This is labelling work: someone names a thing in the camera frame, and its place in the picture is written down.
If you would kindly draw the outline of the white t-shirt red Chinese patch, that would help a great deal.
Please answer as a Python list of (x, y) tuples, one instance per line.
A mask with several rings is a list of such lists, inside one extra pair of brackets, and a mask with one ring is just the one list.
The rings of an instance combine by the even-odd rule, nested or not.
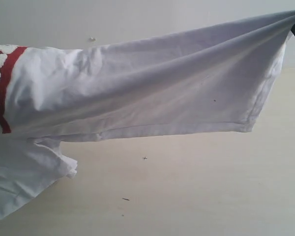
[(61, 50), (0, 45), (0, 220), (77, 161), (61, 142), (252, 130), (295, 10)]

